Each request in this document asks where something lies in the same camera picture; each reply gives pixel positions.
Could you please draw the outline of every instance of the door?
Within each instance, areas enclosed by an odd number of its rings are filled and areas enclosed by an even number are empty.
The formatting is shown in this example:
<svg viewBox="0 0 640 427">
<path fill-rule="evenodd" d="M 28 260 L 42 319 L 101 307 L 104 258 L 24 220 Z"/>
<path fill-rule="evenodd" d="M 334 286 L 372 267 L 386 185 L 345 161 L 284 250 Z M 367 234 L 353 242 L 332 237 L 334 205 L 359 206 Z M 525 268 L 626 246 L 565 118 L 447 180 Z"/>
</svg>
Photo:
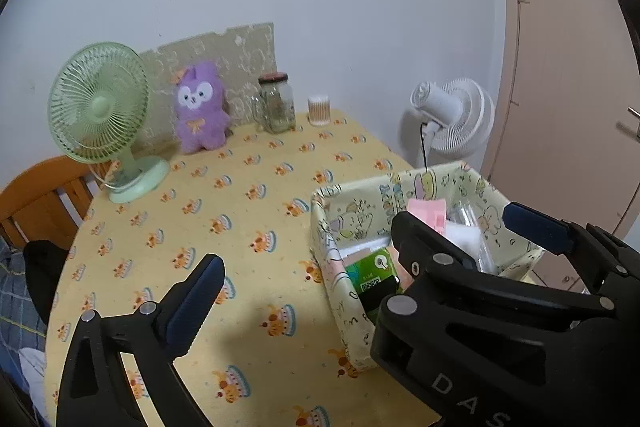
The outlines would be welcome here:
<svg viewBox="0 0 640 427">
<path fill-rule="evenodd" d="M 640 105 L 640 76 L 618 0 L 519 4 L 513 92 L 490 180 L 510 200 L 613 232 L 640 182 L 638 120 L 626 112 Z"/>
</svg>

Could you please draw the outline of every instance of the door handle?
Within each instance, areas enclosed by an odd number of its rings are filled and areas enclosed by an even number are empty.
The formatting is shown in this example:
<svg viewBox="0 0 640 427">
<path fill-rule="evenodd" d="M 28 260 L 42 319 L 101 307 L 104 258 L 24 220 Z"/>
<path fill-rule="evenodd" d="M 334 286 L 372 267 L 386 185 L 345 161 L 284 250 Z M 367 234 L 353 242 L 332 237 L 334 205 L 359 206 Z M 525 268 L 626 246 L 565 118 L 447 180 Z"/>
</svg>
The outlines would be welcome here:
<svg viewBox="0 0 640 427">
<path fill-rule="evenodd" d="M 627 107 L 627 112 L 630 112 L 634 117 L 638 118 L 638 130 L 636 131 L 636 137 L 640 138 L 640 112 L 636 111 L 633 107 Z"/>
</svg>

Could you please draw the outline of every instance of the glass jar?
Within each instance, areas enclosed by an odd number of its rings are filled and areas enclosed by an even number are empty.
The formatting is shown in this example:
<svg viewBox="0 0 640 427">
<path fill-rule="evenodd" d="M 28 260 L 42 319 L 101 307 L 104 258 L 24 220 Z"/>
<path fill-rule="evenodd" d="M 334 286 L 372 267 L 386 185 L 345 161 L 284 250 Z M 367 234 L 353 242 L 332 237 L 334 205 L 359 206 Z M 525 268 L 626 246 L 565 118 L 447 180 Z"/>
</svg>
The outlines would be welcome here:
<svg viewBox="0 0 640 427">
<path fill-rule="evenodd" d="M 252 96 L 254 119 L 271 134 L 294 129 L 296 112 L 293 90 L 287 73 L 269 73 L 258 77 L 258 95 Z"/>
</svg>

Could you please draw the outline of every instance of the purple plush toy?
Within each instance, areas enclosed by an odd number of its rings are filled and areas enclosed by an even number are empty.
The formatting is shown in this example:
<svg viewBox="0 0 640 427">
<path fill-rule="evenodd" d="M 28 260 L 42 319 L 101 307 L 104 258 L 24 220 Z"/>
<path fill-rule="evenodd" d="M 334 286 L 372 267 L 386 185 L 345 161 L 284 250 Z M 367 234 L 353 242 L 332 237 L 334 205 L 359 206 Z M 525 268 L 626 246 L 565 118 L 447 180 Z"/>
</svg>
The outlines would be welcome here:
<svg viewBox="0 0 640 427">
<path fill-rule="evenodd" d="M 225 129 L 231 119 L 222 109 L 224 100 L 225 87 L 213 62 L 189 66 L 178 76 L 175 134 L 182 140 L 183 153 L 225 144 Z"/>
</svg>

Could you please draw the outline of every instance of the green fan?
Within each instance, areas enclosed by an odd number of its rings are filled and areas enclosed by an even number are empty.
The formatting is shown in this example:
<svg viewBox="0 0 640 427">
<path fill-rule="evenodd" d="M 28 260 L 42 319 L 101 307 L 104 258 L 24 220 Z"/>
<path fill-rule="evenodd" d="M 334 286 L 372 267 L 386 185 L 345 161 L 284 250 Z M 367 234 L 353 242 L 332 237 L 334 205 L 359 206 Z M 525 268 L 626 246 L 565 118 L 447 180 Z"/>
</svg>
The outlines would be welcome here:
<svg viewBox="0 0 640 427">
<path fill-rule="evenodd" d="M 78 51 L 51 87 L 49 128 L 58 147 L 82 163 L 120 162 L 109 182 L 94 172 L 114 203 L 143 196 L 169 172 L 169 164 L 158 156 L 134 159 L 131 154 L 148 99 L 142 60 L 116 42 L 98 42 Z"/>
</svg>

